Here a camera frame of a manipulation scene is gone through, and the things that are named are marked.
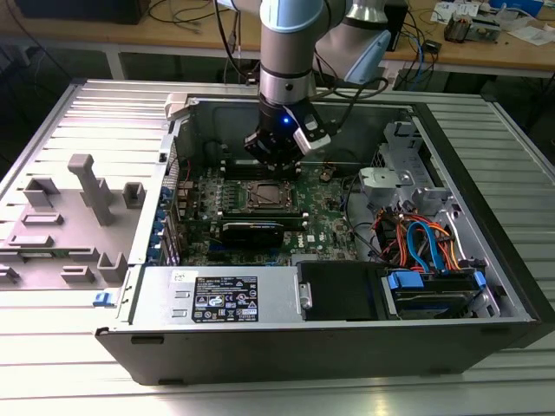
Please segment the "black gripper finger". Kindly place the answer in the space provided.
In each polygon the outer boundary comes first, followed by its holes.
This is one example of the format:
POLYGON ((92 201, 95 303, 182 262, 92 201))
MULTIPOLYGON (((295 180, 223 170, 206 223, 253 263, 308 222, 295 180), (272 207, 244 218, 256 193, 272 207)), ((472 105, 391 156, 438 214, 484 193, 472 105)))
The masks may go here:
POLYGON ((295 178, 298 173, 298 163, 304 157, 302 151, 297 146, 289 147, 284 153, 284 177, 295 178))
POLYGON ((244 140, 244 149, 269 171, 279 172, 281 147, 277 138, 269 131, 255 131, 244 140))

